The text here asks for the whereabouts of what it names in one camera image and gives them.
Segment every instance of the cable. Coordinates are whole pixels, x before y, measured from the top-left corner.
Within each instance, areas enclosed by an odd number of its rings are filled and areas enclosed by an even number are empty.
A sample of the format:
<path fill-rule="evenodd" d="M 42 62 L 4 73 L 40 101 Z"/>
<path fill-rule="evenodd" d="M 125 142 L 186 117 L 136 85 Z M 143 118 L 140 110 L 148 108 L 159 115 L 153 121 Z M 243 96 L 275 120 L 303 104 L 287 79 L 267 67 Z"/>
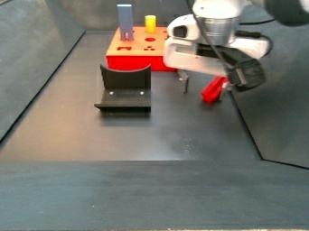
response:
<path fill-rule="evenodd" d="M 264 36 L 263 34 L 260 35 L 260 38 L 264 38 L 268 42 L 267 51 L 266 51 L 266 54 L 263 55 L 263 57 L 264 57 L 271 52 L 272 47 L 274 47 L 274 43 L 272 43 L 270 37 Z"/>
<path fill-rule="evenodd" d="M 218 57 L 218 59 L 219 59 L 222 65 L 223 65 L 223 69 L 224 69 L 226 73 L 228 74 L 228 65 L 227 65 L 227 63 L 226 63 L 226 61 L 224 61 L 224 58 L 223 58 L 220 52 L 216 50 L 216 47 L 212 45 L 212 43 L 211 43 L 211 41 L 210 41 L 210 39 L 208 39 L 208 37 L 207 37 L 204 31 L 203 31 L 203 27 L 202 27 L 202 25 L 200 25 L 200 22 L 198 21 L 196 15 L 195 15 L 195 13 L 194 13 L 194 11 L 192 11 L 192 9 L 191 9 L 190 1 L 186 0 L 186 3 L 187 3 L 187 7 L 188 7 L 190 13 L 191 13 L 191 15 L 192 15 L 192 18 L 194 18 L 194 20 L 195 20 L 195 22 L 196 22 L 199 32 L 200 32 L 200 34 L 202 34 L 202 36 L 203 36 L 203 38 L 204 38 L 204 40 L 206 40 L 206 42 L 207 42 L 210 48 L 211 48 L 212 51 L 215 52 L 215 55 L 216 55 L 216 57 Z"/>
<path fill-rule="evenodd" d="M 262 22 L 254 22 L 254 23 L 239 23 L 239 25 L 259 25 L 259 24 L 264 24 L 264 23 L 271 23 L 274 22 L 276 19 L 272 18 L 272 19 L 268 19 L 268 20 L 264 20 Z"/>

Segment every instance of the yellow peg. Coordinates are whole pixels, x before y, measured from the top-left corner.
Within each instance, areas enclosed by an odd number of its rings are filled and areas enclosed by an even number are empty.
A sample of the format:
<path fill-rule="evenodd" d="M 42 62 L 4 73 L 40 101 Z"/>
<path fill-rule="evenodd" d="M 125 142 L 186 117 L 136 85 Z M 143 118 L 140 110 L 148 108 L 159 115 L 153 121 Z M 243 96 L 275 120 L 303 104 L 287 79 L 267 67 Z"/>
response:
<path fill-rule="evenodd" d="M 156 18 L 153 15 L 144 16 L 145 32 L 153 33 L 156 29 Z"/>

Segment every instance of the gray floor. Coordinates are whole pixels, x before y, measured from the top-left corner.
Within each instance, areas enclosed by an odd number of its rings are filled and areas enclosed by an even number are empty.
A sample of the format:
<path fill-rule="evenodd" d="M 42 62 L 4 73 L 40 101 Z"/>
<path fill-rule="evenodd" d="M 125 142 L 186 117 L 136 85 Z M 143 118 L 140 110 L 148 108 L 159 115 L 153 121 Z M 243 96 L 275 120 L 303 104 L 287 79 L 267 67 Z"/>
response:
<path fill-rule="evenodd" d="M 243 22 L 259 22 L 271 17 L 260 8 L 248 7 L 240 18 Z M 260 32 L 274 44 L 260 59 L 266 83 L 250 91 L 234 92 L 259 152 L 266 160 L 309 168 L 309 25 L 289 27 L 272 22 L 239 30 Z"/>
<path fill-rule="evenodd" d="M 1 3 L 0 22 L 1 140 L 84 29 L 54 0 Z"/>
<path fill-rule="evenodd" d="M 309 228 L 309 171 L 259 160 L 210 77 L 152 75 L 152 113 L 104 117 L 99 63 L 112 33 L 87 33 L 1 143 L 0 230 Z"/>
<path fill-rule="evenodd" d="M 191 74 L 190 91 L 173 72 L 152 73 L 152 113 L 103 117 L 99 64 L 113 33 L 88 33 L 1 144 L 0 161 L 259 160 L 227 96 L 202 103 L 212 77 Z"/>

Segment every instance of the red block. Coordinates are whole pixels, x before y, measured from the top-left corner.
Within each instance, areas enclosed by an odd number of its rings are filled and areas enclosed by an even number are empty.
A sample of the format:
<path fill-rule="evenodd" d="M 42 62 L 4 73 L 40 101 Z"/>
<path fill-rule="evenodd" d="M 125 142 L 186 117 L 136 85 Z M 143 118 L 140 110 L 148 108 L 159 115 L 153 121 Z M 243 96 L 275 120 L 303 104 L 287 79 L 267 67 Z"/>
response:
<path fill-rule="evenodd" d="M 222 86 L 228 81 L 226 77 L 216 76 L 202 91 L 203 102 L 212 104 L 220 96 Z"/>

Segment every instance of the black stand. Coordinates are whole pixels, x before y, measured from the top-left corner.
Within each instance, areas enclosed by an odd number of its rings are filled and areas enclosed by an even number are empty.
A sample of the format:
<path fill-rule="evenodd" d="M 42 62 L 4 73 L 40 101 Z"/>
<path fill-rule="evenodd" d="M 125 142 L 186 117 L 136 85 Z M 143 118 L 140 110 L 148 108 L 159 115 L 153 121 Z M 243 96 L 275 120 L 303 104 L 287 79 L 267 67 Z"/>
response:
<path fill-rule="evenodd" d="M 95 104 L 107 111 L 151 111 L 151 65 L 144 69 L 113 70 L 100 65 L 104 82 L 101 103 Z"/>

